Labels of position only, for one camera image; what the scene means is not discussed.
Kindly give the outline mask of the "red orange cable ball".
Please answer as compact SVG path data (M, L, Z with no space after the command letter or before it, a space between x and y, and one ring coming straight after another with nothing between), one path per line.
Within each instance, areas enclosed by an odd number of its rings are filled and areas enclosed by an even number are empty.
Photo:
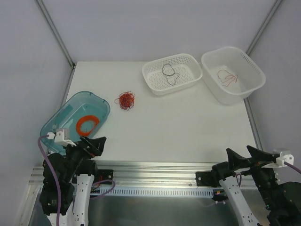
M123 92L114 100L121 109L129 111L135 105L135 94L131 91Z

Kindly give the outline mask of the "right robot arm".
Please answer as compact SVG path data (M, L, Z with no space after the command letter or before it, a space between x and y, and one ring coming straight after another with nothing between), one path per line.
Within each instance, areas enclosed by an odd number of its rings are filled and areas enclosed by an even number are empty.
M234 209L241 226L258 226L259 220L248 206L237 182L236 171L252 176L256 187L269 211L267 219L271 226L299 226L301 224L301 184L279 184L274 169L294 166L294 156L288 151L267 153L247 146L250 157L246 158L227 148L228 161L216 164L211 170L212 187L221 186Z

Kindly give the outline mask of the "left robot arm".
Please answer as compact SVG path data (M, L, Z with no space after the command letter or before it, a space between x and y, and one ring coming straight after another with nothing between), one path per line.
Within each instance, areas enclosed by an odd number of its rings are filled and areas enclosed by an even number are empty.
M80 137L65 147L66 155L42 150L43 187L40 204L53 226L87 226L92 184L99 178L94 157L101 156L106 137Z

